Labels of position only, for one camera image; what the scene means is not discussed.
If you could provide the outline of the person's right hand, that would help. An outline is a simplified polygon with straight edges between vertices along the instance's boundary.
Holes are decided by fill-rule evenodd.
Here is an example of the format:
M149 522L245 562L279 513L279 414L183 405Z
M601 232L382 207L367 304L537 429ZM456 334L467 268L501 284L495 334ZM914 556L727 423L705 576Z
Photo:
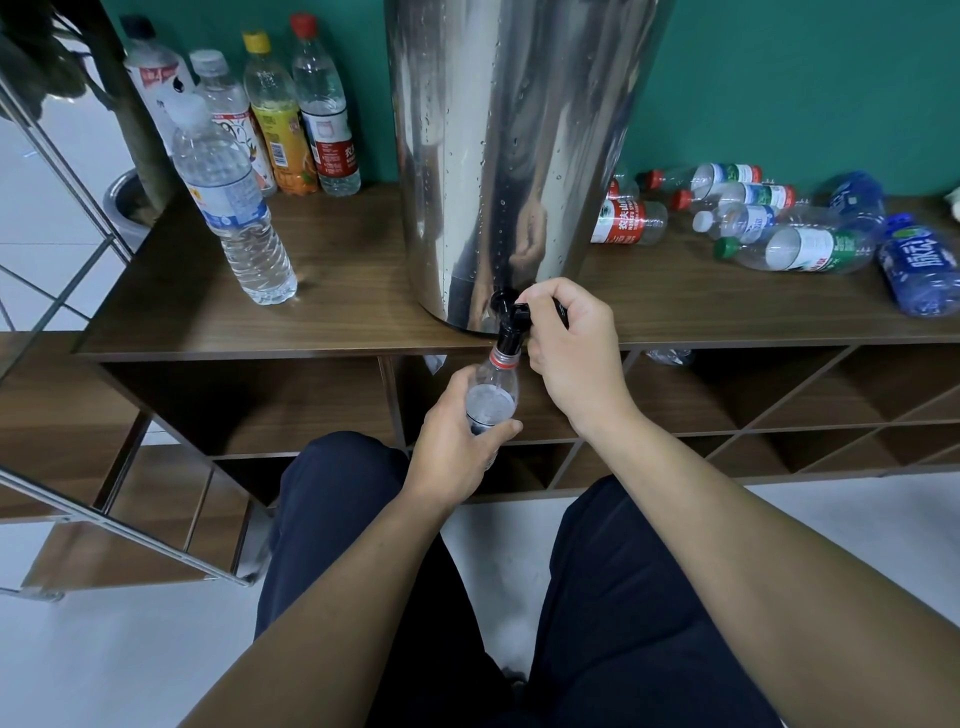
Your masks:
M613 310L564 277L534 284L519 302L529 306L532 327L561 327L561 373L542 378L553 403L585 441L613 438L639 414L622 370Z

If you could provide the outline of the person's left hand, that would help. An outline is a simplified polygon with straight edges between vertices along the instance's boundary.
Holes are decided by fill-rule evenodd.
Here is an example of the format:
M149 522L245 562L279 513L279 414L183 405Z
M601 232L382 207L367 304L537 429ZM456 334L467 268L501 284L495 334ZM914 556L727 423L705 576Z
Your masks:
M455 371L426 414L415 441L403 494L444 517L470 498L496 454L475 454L466 399L477 365Z

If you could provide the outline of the black dispenser tap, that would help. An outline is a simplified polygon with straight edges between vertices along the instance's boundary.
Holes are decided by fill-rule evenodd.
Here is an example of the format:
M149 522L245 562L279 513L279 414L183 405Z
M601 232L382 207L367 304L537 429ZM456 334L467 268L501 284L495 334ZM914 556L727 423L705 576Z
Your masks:
M529 305L518 302L520 292L501 288L493 292L489 304L498 321L496 349L505 357L517 355L532 328Z

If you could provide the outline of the person's left forearm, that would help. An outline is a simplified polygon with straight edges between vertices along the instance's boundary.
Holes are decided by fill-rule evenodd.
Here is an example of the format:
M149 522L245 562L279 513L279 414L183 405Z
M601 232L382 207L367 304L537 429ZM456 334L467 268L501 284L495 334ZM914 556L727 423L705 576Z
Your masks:
M475 489L409 479L178 728L362 728L426 552Z

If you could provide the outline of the person's right forearm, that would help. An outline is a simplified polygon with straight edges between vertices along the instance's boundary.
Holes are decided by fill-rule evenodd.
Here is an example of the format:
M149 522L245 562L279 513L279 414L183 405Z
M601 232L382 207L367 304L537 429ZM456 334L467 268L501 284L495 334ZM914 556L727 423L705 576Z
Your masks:
M960 728L960 627L632 403L571 422L789 728Z

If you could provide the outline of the empty bottle red white label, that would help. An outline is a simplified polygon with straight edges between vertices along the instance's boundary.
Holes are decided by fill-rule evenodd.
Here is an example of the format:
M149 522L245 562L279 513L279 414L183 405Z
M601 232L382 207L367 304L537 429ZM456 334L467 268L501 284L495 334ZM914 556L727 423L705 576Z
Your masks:
M661 202L630 197L606 198L590 243L651 246L662 239L667 223L668 210Z

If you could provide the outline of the dark navy trousers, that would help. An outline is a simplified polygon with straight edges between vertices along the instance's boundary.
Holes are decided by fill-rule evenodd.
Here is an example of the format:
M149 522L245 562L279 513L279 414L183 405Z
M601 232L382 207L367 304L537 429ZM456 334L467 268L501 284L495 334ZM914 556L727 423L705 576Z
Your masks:
M255 637L400 492L407 456L318 438L281 479ZM522 697L487 654L443 539L430 546L367 728L784 728L612 475L565 511Z

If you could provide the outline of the stainless steel water urn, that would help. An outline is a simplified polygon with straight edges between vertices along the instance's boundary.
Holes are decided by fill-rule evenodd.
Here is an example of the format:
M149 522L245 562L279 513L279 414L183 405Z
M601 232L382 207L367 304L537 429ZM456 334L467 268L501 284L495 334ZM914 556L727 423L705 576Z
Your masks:
M677 0L383 0L406 265L453 329L575 278Z

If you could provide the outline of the white cap blue label bottle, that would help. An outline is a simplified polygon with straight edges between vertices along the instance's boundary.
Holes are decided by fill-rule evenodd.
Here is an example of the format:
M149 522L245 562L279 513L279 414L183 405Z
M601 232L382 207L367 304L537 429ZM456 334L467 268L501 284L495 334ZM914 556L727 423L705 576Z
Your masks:
M725 202L713 209L696 212L691 227L695 233L707 235L712 240L733 238L752 242L776 224L782 211L773 205Z

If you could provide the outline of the red cap green label bottle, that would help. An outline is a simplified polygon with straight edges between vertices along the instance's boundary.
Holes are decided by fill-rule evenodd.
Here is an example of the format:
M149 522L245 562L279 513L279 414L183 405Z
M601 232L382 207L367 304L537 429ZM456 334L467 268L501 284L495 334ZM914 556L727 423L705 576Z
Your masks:
M714 185L701 199L695 199L691 190L678 190L668 201L667 207L670 211L693 214L715 211L731 204L785 210L809 203L810 199L801 197L791 185L725 181Z
M637 177L639 186L644 190L686 190L697 198L705 197L720 184L759 184L762 179L761 166L733 162L706 162L695 166L652 169L640 173Z

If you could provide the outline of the brown wooden shelf cabinet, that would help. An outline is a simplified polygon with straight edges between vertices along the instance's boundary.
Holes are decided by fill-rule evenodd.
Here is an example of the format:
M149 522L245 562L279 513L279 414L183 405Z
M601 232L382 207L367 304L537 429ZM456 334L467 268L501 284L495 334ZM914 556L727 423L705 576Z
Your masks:
M494 336L416 300L400 195L271 200L302 276L242 293L190 200L162 214L76 349L179 443L261 504L311 440L411 447L451 370ZM654 246L589 245L581 284L615 317L629 392L745 484L960 469L960 314L910 318L876 266L761 273L671 224Z

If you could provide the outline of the large clear bottle blue label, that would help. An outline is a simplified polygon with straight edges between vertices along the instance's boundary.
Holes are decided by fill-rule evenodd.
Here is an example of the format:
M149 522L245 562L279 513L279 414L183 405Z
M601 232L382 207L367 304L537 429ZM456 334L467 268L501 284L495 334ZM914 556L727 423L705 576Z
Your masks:
M294 298L298 279L246 148L195 93L174 94L165 108L175 127L174 168L247 297L259 306Z

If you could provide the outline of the yellow cap orange label bottle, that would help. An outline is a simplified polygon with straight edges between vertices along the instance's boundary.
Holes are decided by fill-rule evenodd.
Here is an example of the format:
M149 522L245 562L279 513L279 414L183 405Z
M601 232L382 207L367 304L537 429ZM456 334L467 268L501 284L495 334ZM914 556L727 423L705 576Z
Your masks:
M316 193L319 179L291 74L274 56L265 31L244 31L242 36L246 95L266 141L278 189L294 196Z

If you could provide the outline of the blue tinted plastic bottle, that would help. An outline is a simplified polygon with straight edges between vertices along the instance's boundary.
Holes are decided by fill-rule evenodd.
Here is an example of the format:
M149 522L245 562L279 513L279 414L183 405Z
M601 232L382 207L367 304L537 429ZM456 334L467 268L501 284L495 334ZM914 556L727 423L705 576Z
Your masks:
M827 202L841 228L868 237L881 237L885 232L885 195L871 174L857 170L837 177Z
M910 214L887 218L875 258L903 314L942 318L960 313L960 264L934 231Z

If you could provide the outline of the white cap pale label bottle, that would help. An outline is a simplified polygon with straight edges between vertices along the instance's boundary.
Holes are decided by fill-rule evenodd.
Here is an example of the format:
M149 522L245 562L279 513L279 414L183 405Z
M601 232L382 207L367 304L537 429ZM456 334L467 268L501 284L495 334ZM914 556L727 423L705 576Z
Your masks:
M206 100L214 121L228 131L246 150L264 196L279 187L274 176L268 145L254 115L243 83L234 76L225 56L217 50L190 52L189 62L198 76L198 94Z

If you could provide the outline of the silver metal plant pot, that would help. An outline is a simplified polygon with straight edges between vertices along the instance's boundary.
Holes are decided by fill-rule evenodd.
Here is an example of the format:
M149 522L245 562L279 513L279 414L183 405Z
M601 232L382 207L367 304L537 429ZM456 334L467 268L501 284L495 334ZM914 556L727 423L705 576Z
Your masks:
M106 188L102 197L102 211L134 254L160 217L144 191L135 168L116 177Z

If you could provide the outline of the dark plant trunk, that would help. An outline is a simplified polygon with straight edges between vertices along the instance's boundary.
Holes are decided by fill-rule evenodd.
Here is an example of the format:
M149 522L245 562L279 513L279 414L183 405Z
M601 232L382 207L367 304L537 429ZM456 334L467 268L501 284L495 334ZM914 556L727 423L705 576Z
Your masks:
M0 118L37 124L47 98L91 92L115 116L141 187L161 215L184 185L125 57L101 0L0 0Z

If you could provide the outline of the dark cap white label bottle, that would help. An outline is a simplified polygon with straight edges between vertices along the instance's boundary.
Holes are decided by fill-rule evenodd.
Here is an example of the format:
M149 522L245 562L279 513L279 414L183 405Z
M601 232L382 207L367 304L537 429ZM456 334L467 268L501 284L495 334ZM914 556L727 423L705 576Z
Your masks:
M123 14L120 24L128 39L126 72L170 154L176 126L165 104L175 95L194 93L194 79L184 58L158 40L149 18Z

